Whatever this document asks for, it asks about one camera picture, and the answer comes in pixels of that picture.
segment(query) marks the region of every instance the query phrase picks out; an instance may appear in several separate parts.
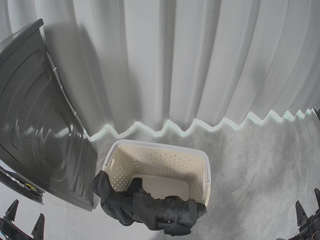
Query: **gray washing machine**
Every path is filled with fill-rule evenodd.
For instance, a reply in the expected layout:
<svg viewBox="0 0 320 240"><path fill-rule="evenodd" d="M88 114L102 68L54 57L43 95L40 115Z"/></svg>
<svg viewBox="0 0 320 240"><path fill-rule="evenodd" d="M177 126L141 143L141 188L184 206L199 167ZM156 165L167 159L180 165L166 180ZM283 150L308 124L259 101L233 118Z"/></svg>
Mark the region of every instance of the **gray washing machine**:
<svg viewBox="0 0 320 240"><path fill-rule="evenodd" d="M42 202L47 191L92 210L97 152L60 89L39 19L0 44L0 181Z"/></svg>

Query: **dark gray garment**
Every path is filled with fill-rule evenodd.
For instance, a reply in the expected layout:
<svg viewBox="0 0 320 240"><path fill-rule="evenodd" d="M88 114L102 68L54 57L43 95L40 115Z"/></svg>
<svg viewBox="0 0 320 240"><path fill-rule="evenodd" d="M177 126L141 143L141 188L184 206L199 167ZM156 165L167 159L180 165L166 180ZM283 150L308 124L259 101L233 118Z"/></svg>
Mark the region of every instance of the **dark gray garment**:
<svg viewBox="0 0 320 240"><path fill-rule="evenodd" d="M206 206L193 199L154 199L143 190L141 178L134 178L127 192L115 192L108 174L102 170L94 178L92 190L101 198L103 211L122 225L144 223L150 230L163 229L171 236L190 234L197 219L206 213Z"/></svg>

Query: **gray marble floor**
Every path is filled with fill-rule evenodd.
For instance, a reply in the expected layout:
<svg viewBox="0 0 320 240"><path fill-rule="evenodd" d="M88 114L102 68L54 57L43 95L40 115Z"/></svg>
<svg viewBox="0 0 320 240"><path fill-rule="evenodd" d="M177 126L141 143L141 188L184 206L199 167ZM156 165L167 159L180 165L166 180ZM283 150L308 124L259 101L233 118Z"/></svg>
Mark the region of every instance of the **gray marble floor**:
<svg viewBox="0 0 320 240"><path fill-rule="evenodd" d="M184 137L172 129L155 137L137 126L124 138L159 142L204 151L210 160L211 194L207 213L192 233L174 239L251 240L290 238L298 230L294 204L299 200L308 215L318 208L313 193L320 188L320 121L314 113L304 118L267 118L257 125L246 118L234 130L227 124L210 132L194 124ZM94 141L97 172L118 137L112 130ZM25 199L0 185L0 214L19 198L16 224L31 233L38 215L46 217L45 240L62 239L171 239L162 231L134 223L123 227L108 217L95 196L92 212L81 210L46 194L45 206Z"/></svg>

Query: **curtain fold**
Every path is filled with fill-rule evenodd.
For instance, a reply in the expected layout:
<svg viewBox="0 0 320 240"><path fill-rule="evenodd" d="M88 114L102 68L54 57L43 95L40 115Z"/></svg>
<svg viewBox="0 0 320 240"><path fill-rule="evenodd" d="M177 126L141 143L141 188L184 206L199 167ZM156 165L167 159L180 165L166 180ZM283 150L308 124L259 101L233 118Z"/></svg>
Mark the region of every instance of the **curtain fold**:
<svg viewBox="0 0 320 240"><path fill-rule="evenodd" d="M320 0L0 0L42 37L89 135L320 106Z"/></svg>

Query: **laundry basket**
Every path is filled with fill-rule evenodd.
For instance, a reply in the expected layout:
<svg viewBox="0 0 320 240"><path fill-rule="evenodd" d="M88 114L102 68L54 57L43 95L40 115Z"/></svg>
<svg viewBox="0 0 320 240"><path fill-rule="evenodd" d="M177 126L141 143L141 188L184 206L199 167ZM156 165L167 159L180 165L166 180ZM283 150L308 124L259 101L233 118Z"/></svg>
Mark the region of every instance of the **laundry basket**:
<svg viewBox="0 0 320 240"><path fill-rule="evenodd" d="M126 191L135 177L153 198L189 198L207 206L211 188L209 159L201 150L121 139L113 144L103 169L115 191Z"/></svg>

